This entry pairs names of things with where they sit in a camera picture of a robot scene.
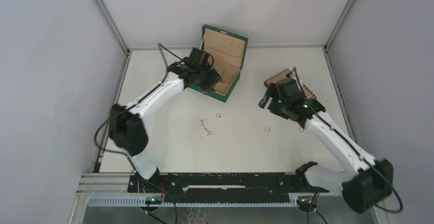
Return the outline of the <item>green jewelry box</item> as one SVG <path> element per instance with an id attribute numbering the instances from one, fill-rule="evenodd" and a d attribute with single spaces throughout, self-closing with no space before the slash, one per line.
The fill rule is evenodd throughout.
<path id="1" fill-rule="evenodd" d="M 248 40 L 245 36 L 211 25 L 202 26 L 201 49 L 213 57 L 210 62 L 221 76 L 208 96 L 227 102 L 241 77 Z"/>

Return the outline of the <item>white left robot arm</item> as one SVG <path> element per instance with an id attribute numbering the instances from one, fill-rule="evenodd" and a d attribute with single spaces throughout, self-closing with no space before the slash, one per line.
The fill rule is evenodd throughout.
<path id="1" fill-rule="evenodd" d="M 214 90 L 221 76 L 214 67 L 215 58 L 193 48 L 189 56 L 166 64 L 165 75 L 152 88 L 126 105 L 114 104 L 108 119 L 108 136 L 122 150 L 141 177 L 140 185 L 153 192 L 160 185 L 158 168 L 145 151 L 149 137 L 147 120 L 172 97 L 187 87 L 198 86 L 204 93 Z"/>

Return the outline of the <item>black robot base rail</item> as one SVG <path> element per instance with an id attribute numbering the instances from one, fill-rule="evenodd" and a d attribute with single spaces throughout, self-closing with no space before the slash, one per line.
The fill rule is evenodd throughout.
<path id="1" fill-rule="evenodd" d="M 294 172 L 262 173 L 161 173 L 143 180 L 137 173 L 129 176 L 128 193 L 168 195 L 165 199 L 204 201 L 282 200 L 284 195 L 325 193 L 325 189 L 310 186 Z"/>

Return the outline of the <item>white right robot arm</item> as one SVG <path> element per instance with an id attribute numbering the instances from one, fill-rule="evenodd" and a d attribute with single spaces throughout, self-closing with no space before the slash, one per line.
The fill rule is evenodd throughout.
<path id="1" fill-rule="evenodd" d="M 378 160 L 362 149 L 333 121 L 315 95 L 297 78 L 287 77 L 267 85 L 260 108 L 296 122 L 313 135 L 343 168 L 332 170 L 310 161 L 296 169 L 296 186 L 301 191 L 313 187 L 340 193 L 356 213 L 363 213 L 395 193 L 394 168 L 387 159 Z"/>

